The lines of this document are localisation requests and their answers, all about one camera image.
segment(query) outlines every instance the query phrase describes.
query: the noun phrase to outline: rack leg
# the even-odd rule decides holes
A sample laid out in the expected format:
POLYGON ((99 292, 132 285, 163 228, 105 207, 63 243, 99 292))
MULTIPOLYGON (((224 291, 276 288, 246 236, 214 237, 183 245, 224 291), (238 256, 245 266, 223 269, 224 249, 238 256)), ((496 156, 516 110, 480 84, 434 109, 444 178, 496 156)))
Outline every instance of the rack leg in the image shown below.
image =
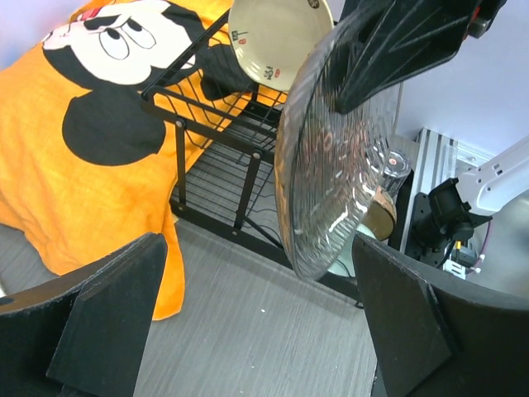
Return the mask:
POLYGON ((248 172, 246 172, 245 185, 242 188, 241 200, 239 201, 239 208, 237 209, 235 223, 233 225, 236 229, 241 229, 242 223, 245 220, 248 203, 250 202, 251 193, 254 190, 255 178, 257 178, 260 164, 261 154, 256 152, 251 156, 248 172))
POLYGON ((179 175, 179 202, 185 205, 185 124, 183 120, 176 122, 176 157, 176 170, 179 175))

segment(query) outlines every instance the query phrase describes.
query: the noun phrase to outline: black wire rack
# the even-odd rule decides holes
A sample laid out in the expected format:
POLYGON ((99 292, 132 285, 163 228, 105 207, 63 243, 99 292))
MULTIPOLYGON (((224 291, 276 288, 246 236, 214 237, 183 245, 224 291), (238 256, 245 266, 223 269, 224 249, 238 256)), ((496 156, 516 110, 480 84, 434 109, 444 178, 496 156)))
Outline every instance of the black wire rack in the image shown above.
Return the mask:
MULTIPOLYGON (((168 84, 193 56, 198 58, 200 51, 216 42, 221 44, 215 35, 227 24, 227 18, 228 12, 144 90, 143 108, 175 125, 179 181, 170 200, 174 214, 292 269, 279 236, 273 169, 276 133, 287 96, 262 91, 248 82, 239 87, 238 94, 217 106, 201 101, 193 90, 185 91, 184 85, 192 86, 188 78, 168 84), (179 106, 167 110, 166 105, 156 101, 160 96, 166 104, 179 106), (185 112, 179 113, 176 108, 185 112), (186 142, 205 150, 190 170, 186 170, 186 142)), ((224 74, 222 82, 216 83, 219 91, 242 73, 229 59, 220 51, 207 60, 214 65, 206 65, 205 69, 214 68, 224 74)), ((201 79, 205 78, 201 70, 198 72, 201 79)), ((354 278, 329 273, 319 282, 360 300, 354 278)))

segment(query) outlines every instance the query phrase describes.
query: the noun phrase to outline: ceramic plate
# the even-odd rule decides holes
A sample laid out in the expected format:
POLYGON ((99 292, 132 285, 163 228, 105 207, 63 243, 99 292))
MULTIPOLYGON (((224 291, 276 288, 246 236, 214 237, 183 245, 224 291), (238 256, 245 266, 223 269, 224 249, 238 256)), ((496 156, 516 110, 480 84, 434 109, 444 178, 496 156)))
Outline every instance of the ceramic plate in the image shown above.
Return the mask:
POLYGON ((290 90, 308 54, 333 26, 325 0, 235 0, 228 18, 241 68, 278 91, 290 90))

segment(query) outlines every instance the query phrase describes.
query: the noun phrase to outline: dish rack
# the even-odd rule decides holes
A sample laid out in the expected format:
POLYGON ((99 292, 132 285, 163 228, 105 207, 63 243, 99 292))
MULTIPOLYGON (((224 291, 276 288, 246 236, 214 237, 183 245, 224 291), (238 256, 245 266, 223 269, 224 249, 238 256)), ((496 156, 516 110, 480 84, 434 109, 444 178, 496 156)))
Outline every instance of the dish rack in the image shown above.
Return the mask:
MULTIPOLYGON (((191 57, 217 40, 214 36, 227 24, 228 13, 215 21, 143 91, 142 106, 147 112, 175 125, 179 181, 170 199, 174 214, 292 269, 279 236, 273 168, 275 139, 286 95, 268 96, 265 98, 268 104, 264 105, 262 101, 258 102, 263 94, 256 89, 257 86, 249 84, 237 94, 230 112, 226 112, 216 108, 214 103, 201 103, 198 96, 184 96, 177 89, 165 87, 191 57), (209 119, 208 115, 220 117, 217 126, 226 121, 229 126, 204 125, 194 112, 191 117, 182 117, 176 111, 158 106, 156 95, 184 101, 189 108, 206 115, 206 119, 209 119), (239 114, 233 116, 233 110, 239 114), (184 147, 186 137, 188 141, 192 140, 189 131, 206 138, 206 141, 200 142, 205 151, 186 173, 184 147)), ((226 61, 218 57, 216 62, 226 61)), ((354 278, 328 273, 318 282, 360 301, 354 278)))

